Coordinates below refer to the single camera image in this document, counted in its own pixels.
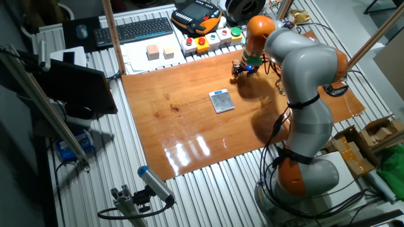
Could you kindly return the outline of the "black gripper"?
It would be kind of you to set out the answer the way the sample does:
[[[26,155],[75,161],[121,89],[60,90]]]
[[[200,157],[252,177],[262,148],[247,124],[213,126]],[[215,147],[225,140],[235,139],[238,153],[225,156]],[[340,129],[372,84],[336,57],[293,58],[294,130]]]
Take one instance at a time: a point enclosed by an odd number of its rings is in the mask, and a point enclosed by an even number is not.
[[[259,64],[247,63],[246,61],[233,60],[232,61],[232,75],[234,78],[239,76],[239,69],[241,72],[247,72],[247,77],[254,76],[259,69]]]

